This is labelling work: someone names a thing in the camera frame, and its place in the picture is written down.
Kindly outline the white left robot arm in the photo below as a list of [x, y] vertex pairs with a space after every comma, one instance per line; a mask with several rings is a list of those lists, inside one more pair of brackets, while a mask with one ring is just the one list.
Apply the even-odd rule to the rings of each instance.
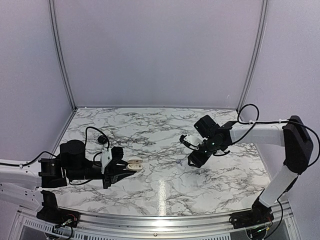
[[63, 219], [57, 199], [50, 189], [65, 187], [72, 181], [100, 180], [104, 189], [143, 169], [141, 159], [123, 160], [122, 147], [107, 147], [97, 153], [99, 160], [86, 158], [86, 144], [74, 139], [60, 145], [59, 154], [52, 158], [40, 155], [26, 163], [12, 161], [0, 164], [0, 185], [8, 187], [4, 196], [25, 208], [44, 215], [53, 223]]

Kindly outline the black earbud charging case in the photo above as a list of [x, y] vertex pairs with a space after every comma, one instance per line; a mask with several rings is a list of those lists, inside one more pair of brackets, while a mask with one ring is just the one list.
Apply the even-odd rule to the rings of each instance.
[[105, 137], [104, 135], [100, 135], [98, 138], [97, 138], [97, 142], [101, 145], [104, 145], [108, 142], [108, 138]]

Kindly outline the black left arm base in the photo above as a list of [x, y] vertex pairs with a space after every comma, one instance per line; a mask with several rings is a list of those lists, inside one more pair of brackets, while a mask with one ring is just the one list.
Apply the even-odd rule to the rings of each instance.
[[62, 226], [68, 220], [71, 220], [67, 226], [76, 228], [79, 223], [80, 213], [73, 210], [67, 210], [58, 207], [56, 195], [53, 192], [42, 190], [41, 209], [37, 212], [36, 218]]

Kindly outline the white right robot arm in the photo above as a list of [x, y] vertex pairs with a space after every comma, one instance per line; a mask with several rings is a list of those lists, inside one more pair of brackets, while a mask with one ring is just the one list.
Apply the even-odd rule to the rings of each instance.
[[292, 115], [276, 121], [228, 121], [222, 125], [205, 115], [194, 124], [199, 137], [192, 134], [180, 136], [180, 143], [191, 150], [188, 165], [201, 168], [210, 157], [238, 144], [253, 144], [262, 157], [271, 179], [256, 198], [247, 219], [258, 224], [267, 216], [277, 199], [288, 192], [311, 165], [314, 142], [312, 130], [301, 118]]

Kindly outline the beige earbud charging case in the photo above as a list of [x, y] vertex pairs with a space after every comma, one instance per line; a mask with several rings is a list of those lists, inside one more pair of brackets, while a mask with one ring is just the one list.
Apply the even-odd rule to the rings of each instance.
[[143, 160], [139, 157], [137, 158], [130, 158], [127, 161], [126, 169], [129, 171], [140, 172], [143, 170]]

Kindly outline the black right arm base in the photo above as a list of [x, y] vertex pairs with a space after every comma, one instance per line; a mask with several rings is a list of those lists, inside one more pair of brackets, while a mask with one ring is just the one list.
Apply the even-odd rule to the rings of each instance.
[[229, 217], [229, 222], [234, 229], [247, 228], [260, 225], [274, 220], [271, 207], [266, 207], [257, 198], [250, 210], [234, 212]]

